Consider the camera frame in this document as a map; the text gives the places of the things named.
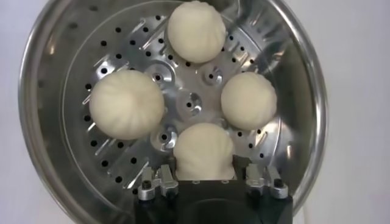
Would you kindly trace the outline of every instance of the stainless steel steamer pot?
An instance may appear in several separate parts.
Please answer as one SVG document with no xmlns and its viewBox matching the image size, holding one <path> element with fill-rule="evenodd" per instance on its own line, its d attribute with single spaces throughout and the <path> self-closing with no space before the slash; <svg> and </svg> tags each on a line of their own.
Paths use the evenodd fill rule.
<svg viewBox="0 0 390 224">
<path fill-rule="evenodd" d="M 281 0 L 208 2 L 229 33 L 217 58 L 204 64 L 181 59 L 166 37 L 180 1 L 55 0 L 38 17 L 21 68 L 21 125 L 42 182 L 75 222 L 133 223 L 142 168 L 164 163 L 178 134 L 198 122 L 226 129 L 238 155 L 277 167 L 294 212 L 305 201 L 327 129 L 315 51 Z M 91 89 L 118 69 L 145 72 L 163 91 L 166 114 L 150 136 L 112 139 L 90 117 Z M 278 95 L 275 118 L 259 130 L 232 127 L 221 113 L 222 87 L 243 71 L 264 75 Z"/>
</svg>

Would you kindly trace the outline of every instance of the screw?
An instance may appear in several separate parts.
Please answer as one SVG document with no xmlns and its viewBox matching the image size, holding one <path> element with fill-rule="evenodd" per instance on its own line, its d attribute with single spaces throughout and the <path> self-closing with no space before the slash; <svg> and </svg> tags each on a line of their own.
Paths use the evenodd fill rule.
<svg viewBox="0 0 390 224">
<path fill-rule="evenodd" d="M 149 180 L 142 181 L 142 189 L 150 189 L 152 187 L 152 182 Z"/>
<path fill-rule="evenodd" d="M 274 179 L 274 187 L 283 187 L 283 185 L 282 179 Z"/>
</svg>

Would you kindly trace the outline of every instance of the metal rim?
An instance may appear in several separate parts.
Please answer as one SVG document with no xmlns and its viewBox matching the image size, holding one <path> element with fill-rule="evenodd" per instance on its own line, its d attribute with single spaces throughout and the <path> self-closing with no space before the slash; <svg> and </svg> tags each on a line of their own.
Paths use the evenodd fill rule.
<svg viewBox="0 0 390 224">
<path fill-rule="evenodd" d="M 307 166 L 305 175 L 299 184 L 296 193 L 294 194 L 294 215 L 299 211 L 314 186 L 316 178 L 319 174 L 322 159 L 324 157 L 325 143 L 327 139 L 328 129 L 328 104 L 327 93 L 325 88 L 324 76 L 322 75 L 321 66 L 307 33 L 299 23 L 298 19 L 292 13 L 291 9 L 282 0 L 273 0 L 268 2 L 275 7 L 275 9 L 285 19 L 287 25 L 290 27 L 296 44 L 299 46 L 302 60 L 306 64 L 306 69 L 309 74 L 309 81 L 314 94 L 314 104 L 316 109 L 316 131 L 313 139 L 313 153 L 310 155 L 309 164 Z"/>
<path fill-rule="evenodd" d="M 39 137 L 39 135 L 36 135 L 33 131 L 36 127 L 39 127 L 39 124 L 36 124 L 37 119 L 33 119 L 38 117 L 38 115 L 37 111 L 35 110 L 37 108 L 34 106 L 34 102 L 30 101 L 31 96 L 28 95 L 29 88 L 27 88 L 29 84 L 28 73 L 34 69 L 29 59 L 34 52 L 34 43 L 38 41 L 39 30 L 44 29 L 41 22 L 45 17 L 48 16 L 48 12 L 50 12 L 52 9 L 56 9 L 57 7 L 64 7 L 70 2 L 71 0 L 50 0 L 41 11 L 32 28 L 32 31 L 30 32 L 23 54 L 19 75 L 19 118 L 27 150 L 29 151 L 32 163 L 45 188 L 49 191 L 57 204 L 73 221 L 76 223 L 86 223 L 93 222 L 94 218 L 90 217 L 86 212 L 84 212 L 83 209 L 78 206 L 77 203 L 72 199 L 72 197 L 66 193 L 66 189 L 61 184 L 59 178 L 56 177 L 55 174 L 47 168 L 47 166 L 51 166 L 48 158 L 45 158 L 37 150 L 44 147 L 44 145 L 42 138 Z M 314 106 L 316 110 L 315 120 L 317 129 L 314 132 L 312 147 L 313 153 L 310 155 L 310 162 L 306 169 L 305 175 L 302 178 L 301 184 L 294 194 L 294 214 L 296 214 L 310 193 L 322 164 L 327 137 L 328 120 L 326 89 L 318 57 L 301 24 L 298 22 L 290 8 L 282 0 L 268 0 L 268 2 L 273 5 L 279 14 L 281 14 L 281 16 L 285 19 L 287 25 L 292 31 L 292 34 L 294 35 L 296 44 L 299 46 L 299 51 L 301 51 L 303 55 L 302 60 L 306 64 L 306 70 L 309 75 L 309 81 L 312 87 L 313 98 L 316 102 Z"/>
</svg>

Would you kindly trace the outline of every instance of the metal clamp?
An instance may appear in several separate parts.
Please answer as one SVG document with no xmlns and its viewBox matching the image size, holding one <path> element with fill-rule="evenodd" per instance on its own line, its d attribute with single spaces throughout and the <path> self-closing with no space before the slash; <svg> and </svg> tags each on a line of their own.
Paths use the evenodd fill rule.
<svg viewBox="0 0 390 224">
<path fill-rule="evenodd" d="M 179 183 L 173 179 L 171 170 L 168 165 L 162 165 L 161 172 L 161 195 L 171 199 L 179 193 Z"/>
<path fill-rule="evenodd" d="M 280 178 L 277 169 L 274 166 L 267 166 L 266 172 L 271 181 L 271 195 L 277 199 L 286 198 L 288 196 L 288 186 Z"/>
<path fill-rule="evenodd" d="M 142 182 L 138 187 L 138 199 L 141 201 L 149 201 L 155 198 L 155 184 L 153 182 L 153 170 L 151 167 L 145 167 L 142 172 Z"/>
<path fill-rule="evenodd" d="M 249 192 L 258 191 L 260 195 L 263 194 L 264 179 L 257 164 L 251 163 L 246 167 L 246 184 L 249 186 Z"/>
</svg>

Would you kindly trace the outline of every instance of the dough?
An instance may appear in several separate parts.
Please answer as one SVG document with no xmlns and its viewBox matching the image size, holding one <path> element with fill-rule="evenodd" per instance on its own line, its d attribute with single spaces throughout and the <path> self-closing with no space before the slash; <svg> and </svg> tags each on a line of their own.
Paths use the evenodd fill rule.
<svg viewBox="0 0 390 224">
<path fill-rule="evenodd" d="M 93 88 L 90 113 L 96 126 L 116 139 L 136 139 L 156 128 L 164 114 L 159 86 L 146 74 L 122 70 Z"/>
<path fill-rule="evenodd" d="M 200 123 L 183 131 L 174 147 L 179 180 L 231 180 L 234 146 L 224 129 Z"/>
<path fill-rule="evenodd" d="M 178 6 L 168 23 L 168 39 L 182 58 L 203 63 L 215 58 L 225 43 L 226 28 L 220 14 L 206 2 Z"/>
<path fill-rule="evenodd" d="M 266 125 L 277 108 L 274 87 L 264 76 L 245 72 L 233 76 L 222 90 L 221 107 L 226 119 L 242 130 Z"/>
</svg>

